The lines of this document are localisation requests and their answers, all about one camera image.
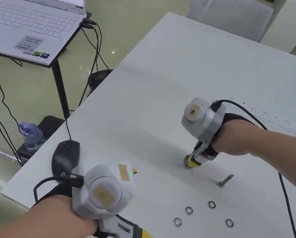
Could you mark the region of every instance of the black computer mouse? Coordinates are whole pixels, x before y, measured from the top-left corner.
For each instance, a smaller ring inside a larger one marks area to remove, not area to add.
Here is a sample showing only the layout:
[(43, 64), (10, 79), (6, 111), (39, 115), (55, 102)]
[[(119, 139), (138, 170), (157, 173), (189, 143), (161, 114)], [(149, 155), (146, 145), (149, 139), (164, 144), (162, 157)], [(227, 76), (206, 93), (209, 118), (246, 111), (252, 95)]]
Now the black computer mouse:
[(64, 177), (71, 174), (79, 163), (80, 144), (74, 140), (61, 142), (52, 157), (53, 176)]

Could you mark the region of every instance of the human hand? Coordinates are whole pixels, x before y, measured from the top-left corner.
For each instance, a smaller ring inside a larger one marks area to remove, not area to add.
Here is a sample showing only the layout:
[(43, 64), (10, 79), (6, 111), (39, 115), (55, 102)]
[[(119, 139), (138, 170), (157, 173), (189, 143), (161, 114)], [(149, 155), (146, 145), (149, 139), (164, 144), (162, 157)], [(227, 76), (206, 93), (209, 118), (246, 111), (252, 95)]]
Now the human hand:
[(251, 153), (252, 145), (261, 130), (244, 120), (230, 120), (220, 128), (211, 146), (218, 153), (245, 155)]

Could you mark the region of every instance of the metal washer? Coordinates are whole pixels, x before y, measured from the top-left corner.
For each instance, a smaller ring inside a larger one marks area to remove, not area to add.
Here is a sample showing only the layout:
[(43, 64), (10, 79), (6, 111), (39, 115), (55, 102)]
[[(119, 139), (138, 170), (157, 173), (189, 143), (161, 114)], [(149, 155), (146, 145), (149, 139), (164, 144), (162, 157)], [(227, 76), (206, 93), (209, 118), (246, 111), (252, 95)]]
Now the metal washer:
[(211, 208), (211, 209), (215, 209), (217, 207), (217, 204), (214, 202), (214, 201), (209, 201), (208, 202), (208, 206)]
[(234, 222), (231, 219), (226, 219), (225, 224), (228, 228), (233, 228), (234, 227)]
[(176, 217), (175, 219), (173, 219), (173, 225), (174, 225), (175, 227), (180, 227), (180, 226), (182, 226), (182, 220), (181, 220), (180, 218)]
[(186, 207), (185, 212), (188, 216), (192, 215), (193, 214), (192, 207), (190, 207), (190, 206)]

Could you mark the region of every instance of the tiled floor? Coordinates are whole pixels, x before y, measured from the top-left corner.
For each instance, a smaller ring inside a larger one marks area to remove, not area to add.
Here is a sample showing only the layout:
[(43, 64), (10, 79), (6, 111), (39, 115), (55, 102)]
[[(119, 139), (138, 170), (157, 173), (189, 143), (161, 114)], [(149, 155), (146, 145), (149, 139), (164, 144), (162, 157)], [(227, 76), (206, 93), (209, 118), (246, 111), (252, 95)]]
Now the tiled floor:
[[(187, 15), (190, 0), (87, 0), (86, 10), (93, 13), (103, 32), (101, 55), (114, 69), (147, 32), (167, 13)], [(88, 32), (95, 42), (94, 32)], [(95, 52), (79, 33), (60, 57), (66, 93), (71, 109), (75, 109), (85, 87)], [(104, 69), (102, 62), (99, 68)], [(0, 57), (0, 79), (6, 103), (18, 121), (39, 123), (45, 116), (63, 117), (52, 71), (24, 64), (19, 67)], [(16, 147), (22, 138), (16, 124), (1, 103), (0, 119)], [(0, 135), (0, 148), (9, 151)], [(0, 189), (18, 171), (16, 163), (0, 157)], [(0, 224), (21, 214), (22, 210), (0, 195)]]

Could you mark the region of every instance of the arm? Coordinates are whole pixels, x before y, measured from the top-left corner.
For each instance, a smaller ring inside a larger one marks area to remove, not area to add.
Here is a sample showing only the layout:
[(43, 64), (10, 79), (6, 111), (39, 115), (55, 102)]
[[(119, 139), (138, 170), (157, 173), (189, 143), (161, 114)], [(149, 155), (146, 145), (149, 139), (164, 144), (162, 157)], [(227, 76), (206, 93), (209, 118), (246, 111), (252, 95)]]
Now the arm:
[(223, 125), (212, 146), (230, 155), (260, 157), (296, 186), (296, 137), (232, 120)]
[(97, 223), (77, 216), (72, 199), (52, 196), (14, 222), (0, 227), (0, 238), (84, 238), (95, 233)]

